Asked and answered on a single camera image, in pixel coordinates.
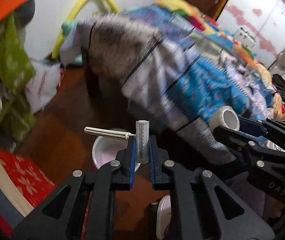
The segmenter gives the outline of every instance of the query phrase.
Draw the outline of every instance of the wooden floor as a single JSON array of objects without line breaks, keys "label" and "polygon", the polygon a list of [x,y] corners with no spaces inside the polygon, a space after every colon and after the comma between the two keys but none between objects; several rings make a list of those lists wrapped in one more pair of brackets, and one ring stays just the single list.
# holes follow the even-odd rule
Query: wooden floor
[{"label": "wooden floor", "polygon": [[[84,133],[85,126],[124,128],[135,132],[135,119],[126,112],[126,99],[115,84],[103,87],[98,105],[90,104],[82,69],[67,69],[52,102],[36,115],[37,125],[16,154],[31,157],[56,184],[76,169],[96,170],[92,161],[92,145],[96,137]],[[154,239],[155,227],[147,206],[166,195],[154,191],[149,182],[149,166],[142,164],[134,178],[133,189],[116,192],[115,239]]]}]

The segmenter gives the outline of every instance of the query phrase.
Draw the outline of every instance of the white bucket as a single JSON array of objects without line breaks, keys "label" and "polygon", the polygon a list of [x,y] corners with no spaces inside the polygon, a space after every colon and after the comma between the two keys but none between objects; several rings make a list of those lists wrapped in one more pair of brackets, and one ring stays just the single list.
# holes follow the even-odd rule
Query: white bucket
[{"label": "white bucket", "polygon": [[[124,131],[124,129],[114,128],[114,131]],[[104,164],[116,159],[117,152],[127,148],[128,141],[98,136],[92,146],[92,160],[97,169]],[[135,164],[135,172],[140,163]]]}]

